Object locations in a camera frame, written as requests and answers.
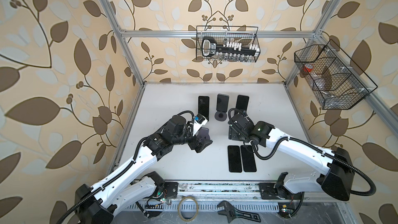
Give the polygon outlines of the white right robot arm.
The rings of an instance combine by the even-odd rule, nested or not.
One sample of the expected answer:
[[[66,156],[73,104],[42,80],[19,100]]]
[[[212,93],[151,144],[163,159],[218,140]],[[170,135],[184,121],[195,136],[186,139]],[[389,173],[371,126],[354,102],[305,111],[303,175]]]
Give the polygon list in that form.
[[[245,111],[237,108],[228,111],[228,120],[237,139],[249,144],[258,159],[270,160],[281,151],[312,168],[302,174],[282,172],[271,189],[281,199],[324,192],[334,199],[348,201],[351,195],[369,197],[376,193],[374,182],[353,166],[349,153],[342,148],[322,148],[288,135],[270,123],[254,123]]]

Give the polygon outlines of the purple phone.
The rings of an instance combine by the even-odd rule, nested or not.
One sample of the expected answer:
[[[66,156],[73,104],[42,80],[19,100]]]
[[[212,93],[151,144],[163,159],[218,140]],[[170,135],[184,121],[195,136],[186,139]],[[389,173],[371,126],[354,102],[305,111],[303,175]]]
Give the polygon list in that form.
[[[246,112],[249,104],[249,96],[238,95],[236,101],[236,109]]]

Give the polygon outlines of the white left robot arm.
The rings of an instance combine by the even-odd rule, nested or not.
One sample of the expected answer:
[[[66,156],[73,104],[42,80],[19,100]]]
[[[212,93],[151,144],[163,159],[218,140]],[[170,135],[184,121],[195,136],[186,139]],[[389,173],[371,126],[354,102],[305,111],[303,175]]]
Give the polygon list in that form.
[[[183,114],[174,115],[155,133],[142,138],[134,155],[104,179],[91,187],[80,186],[75,192],[75,204],[57,222],[61,224],[75,214],[82,224],[110,224],[129,205],[162,192],[164,179],[156,172],[145,175],[137,183],[134,180],[176,145],[188,144],[200,153],[212,144],[211,140],[201,140],[196,135],[208,119],[188,111],[192,119],[187,121]]]

